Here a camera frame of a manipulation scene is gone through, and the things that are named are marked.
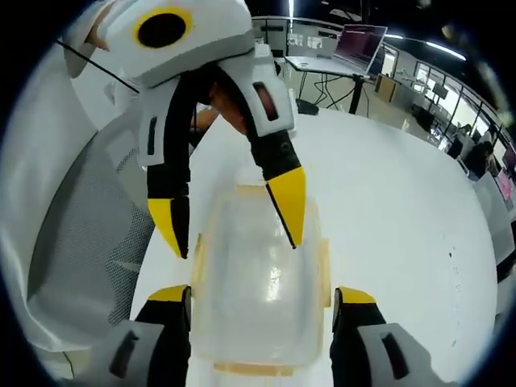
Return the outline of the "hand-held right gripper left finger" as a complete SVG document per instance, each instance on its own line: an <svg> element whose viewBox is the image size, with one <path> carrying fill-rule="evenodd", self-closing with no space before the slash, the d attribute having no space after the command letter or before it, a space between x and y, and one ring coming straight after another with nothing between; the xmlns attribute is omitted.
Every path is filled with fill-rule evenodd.
<svg viewBox="0 0 516 387"><path fill-rule="evenodd" d="M161 289L112 328L93 349L93 385L185 386L191 298L188 285Z"/></svg>

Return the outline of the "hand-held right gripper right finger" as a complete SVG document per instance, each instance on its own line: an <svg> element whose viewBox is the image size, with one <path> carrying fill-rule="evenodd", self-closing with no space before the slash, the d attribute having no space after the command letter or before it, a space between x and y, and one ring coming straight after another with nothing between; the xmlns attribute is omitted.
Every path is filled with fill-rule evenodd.
<svg viewBox="0 0 516 387"><path fill-rule="evenodd" d="M376 300L335 289L330 346L334 386L447 386L430 353L401 325L387 323Z"/></svg>

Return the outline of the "person's left hand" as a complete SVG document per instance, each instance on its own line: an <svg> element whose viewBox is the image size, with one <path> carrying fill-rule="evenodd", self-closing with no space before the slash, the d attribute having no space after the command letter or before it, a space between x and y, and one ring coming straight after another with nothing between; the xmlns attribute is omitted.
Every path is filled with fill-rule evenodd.
<svg viewBox="0 0 516 387"><path fill-rule="evenodd" d="M205 133L220 115L240 134L248 133L243 114L228 92L218 83L210 87L209 104L194 113L190 121L190 130Z"/></svg>

